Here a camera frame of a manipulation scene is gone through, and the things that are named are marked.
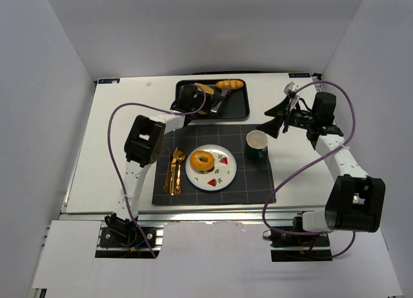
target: tabletop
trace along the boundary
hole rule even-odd
[[[280,103],[285,94],[284,87],[293,81],[303,86],[311,78],[290,78],[288,74],[223,74],[223,75],[180,75],[167,77],[120,78],[118,83],[97,84],[90,116],[76,164],[76,172],[68,194],[66,212],[102,213],[111,212],[116,206],[121,185],[111,163],[106,145],[106,131],[110,114],[122,103],[137,102],[168,109],[175,97],[176,83],[196,79],[242,79],[248,90],[250,115],[242,121],[246,124],[260,124],[271,117],[264,112]],[[316,89],[313,86],[303,91],[302,97],[312,104]],[[137,115],[157,116],[159,112],[136,106],[124,107],[118,111],[112,125],[112,147],[121,174],[125,174],[125,153],[123,145],[130,127]],[[231,124],[239,121],[195,121],[197,124]],[[270,138],[268,154],[272,166],[274,184],[278,185],[289,175],[308,164],[319,155],[306,138],[306,131],[290,128],[278,139]],[[231,210],[261,208],[262,204],[217,205],[217,206],[154,206],[152,194],[156,167],[152,166],[146,176],[141,198],[140,212],[182,212],[200,210]],[[330,195],[333,180],[324,163],[295,177],[277,194],[277,201],[270,205],[276,208],[314,209],[323,207]]]

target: black label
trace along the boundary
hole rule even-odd
[[[309,73],[306,72],[297,72],[295,74],[288,74],[289,77],[311,77]]]
[[[112,83],[119,83],[121,80],[118,79],[99,79],[98,84],[112,84]]]

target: placemat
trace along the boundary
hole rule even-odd
[[[199,125],[187,126],[170,132],[163,139],[162,151],[156,162],[156,175],[152,204],[158,206],[206,205],[206,204],[256,204],[264,203],[274,190],[274,180],[268,156],[266,161],[255,163],[244,154],[247,133],[256,129],[256,124]],[[178,146],[188,156],[195,148],[205,144],[223,146],[234,155],[237,162],[235,179],[226,188],[208,192],[196,188],[186,177],[185,159],[181,165],[180,195],[171,196],[163,191],[168,169],[169,147]]]

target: white arm segment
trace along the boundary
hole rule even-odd
[[[323,156],[343,144],[344,141],[344,138],[339,135],[320,135],[317,140],[316,151],[320,156]],[[324,162],[334,181],[336,181],[337,176],[345,174],[361,178],[367,176],[366,171],[361,169],[347,148],[343,148],[327,157]],[[303,229],[307,232],[330,231],[325,222],[324,210],[303,213]]]
[[[150,117],[150,119],[155,122],[164,123],[165,134],[182,128],[185,122],[184,115],[173,114],[161,114],[156,117]],[[141,197],[143,182],[145,181],[146,174],[151,166],[151,164],[147,164],[142,168],[140,164],[135,161],[126,162],[126,174],[123,181],[125,183],[130,209],[135,218],[138,215],[138,204],[139,198]],[[114,212],[122,219],[130,219],[123,190],[121,190]]]

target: mug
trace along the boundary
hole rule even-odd
[[[245,140],[245,155],[253,161],[262,162],[267,153],[267,145],[267,135],[259,130],[253,130]]]

